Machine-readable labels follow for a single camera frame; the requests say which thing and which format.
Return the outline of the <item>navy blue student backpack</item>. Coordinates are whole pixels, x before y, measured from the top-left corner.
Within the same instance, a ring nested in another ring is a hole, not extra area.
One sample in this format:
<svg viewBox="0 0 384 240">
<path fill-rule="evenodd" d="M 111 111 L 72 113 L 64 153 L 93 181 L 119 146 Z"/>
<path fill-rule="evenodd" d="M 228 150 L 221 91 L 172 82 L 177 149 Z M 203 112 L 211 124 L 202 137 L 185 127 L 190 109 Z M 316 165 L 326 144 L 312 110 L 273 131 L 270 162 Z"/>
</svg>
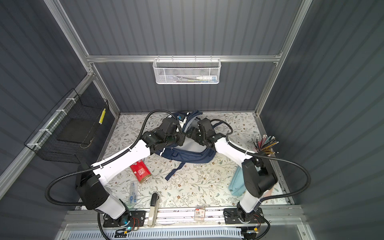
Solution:
<svg viewBox="0 0 384 240">
<path fill-rule="evenodd" d="M 202 114 L 201 111 L 194 110 L 193 112 L 175 112 L 174 116 L 182 122 L 182 131 L 183 133 L 186 133 L 193 127 L 197 127 L 197 122 L 200 120 L 199 116 Z M 206 146 L 202 146 L 190 138 L 186 138 L 182 146 L 173 144 L 165 147 L 163 150 L 156 151 L 156 154 L 165 159 L 180 162 L 179 166 L 171 170 L 165 177 L 165 180 L 169 181 L 170 178 L 186 163 L 209 163 L 216 155 L 216 151 Z"/>
</svg>

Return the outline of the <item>teal pencil case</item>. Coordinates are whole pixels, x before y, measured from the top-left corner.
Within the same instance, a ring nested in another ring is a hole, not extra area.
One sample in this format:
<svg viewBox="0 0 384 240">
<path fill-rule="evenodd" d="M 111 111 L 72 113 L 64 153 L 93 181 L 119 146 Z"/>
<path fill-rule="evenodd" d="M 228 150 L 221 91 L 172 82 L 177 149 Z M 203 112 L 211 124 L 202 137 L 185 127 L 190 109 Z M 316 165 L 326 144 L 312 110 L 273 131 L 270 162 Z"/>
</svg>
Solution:
<svg viewBox="0 0 384 240">
<path fill-rule="evenodd" d="M 237 167 L 228 189 L 231 195 L 235 197 L 241 197 L 245 193 L 246 187 L 244 182 L 243 170 L 241 167 Z"/>
</svg>

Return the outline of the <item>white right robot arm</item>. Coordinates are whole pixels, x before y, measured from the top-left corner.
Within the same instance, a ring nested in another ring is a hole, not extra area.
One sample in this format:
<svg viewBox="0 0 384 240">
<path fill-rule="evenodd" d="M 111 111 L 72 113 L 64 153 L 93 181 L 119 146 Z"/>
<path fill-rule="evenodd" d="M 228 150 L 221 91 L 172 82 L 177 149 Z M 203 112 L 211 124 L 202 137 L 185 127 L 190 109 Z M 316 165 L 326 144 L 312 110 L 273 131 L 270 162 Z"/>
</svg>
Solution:
<svg viewBox="0 0 384 240">
<path fill-rule="evenodd" d="M 228 123 L 219 119 L 194 120 L 184 126 L 184 131 L 188 138 L 226 156 L 241 168 L 246 190 L 238 203 L 238 214 L 246 216 L 255 212 L 266 192 L 278 182 L 267 155 L 254 157 L 251 151 L 231 143 L 229 135 L 234 130 Z"/>
</svg>

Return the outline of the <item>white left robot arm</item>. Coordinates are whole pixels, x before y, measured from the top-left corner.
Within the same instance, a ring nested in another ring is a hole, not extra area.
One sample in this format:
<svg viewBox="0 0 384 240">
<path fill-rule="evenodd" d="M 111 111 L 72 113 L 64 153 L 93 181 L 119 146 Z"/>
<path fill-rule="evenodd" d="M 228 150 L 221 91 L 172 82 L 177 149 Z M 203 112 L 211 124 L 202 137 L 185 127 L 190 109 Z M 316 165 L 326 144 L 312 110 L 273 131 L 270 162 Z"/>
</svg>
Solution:
<svg viewBox="0 0 384 240">
<path fill-rule="evenodd" d="M 128 207 L 107 190 L 106 185 L 123 170 L 171 145 L 182 145 L 186 138 L 184 122 L 178 117 L 164 118 L 153 130 L 141 129 L 137 140 L 129 147 L 100 162 L 92 170 L 77 176 L 76 191 L 87 210 L 107 214 L 112 219 L 130 215 Z"/>
</svg>

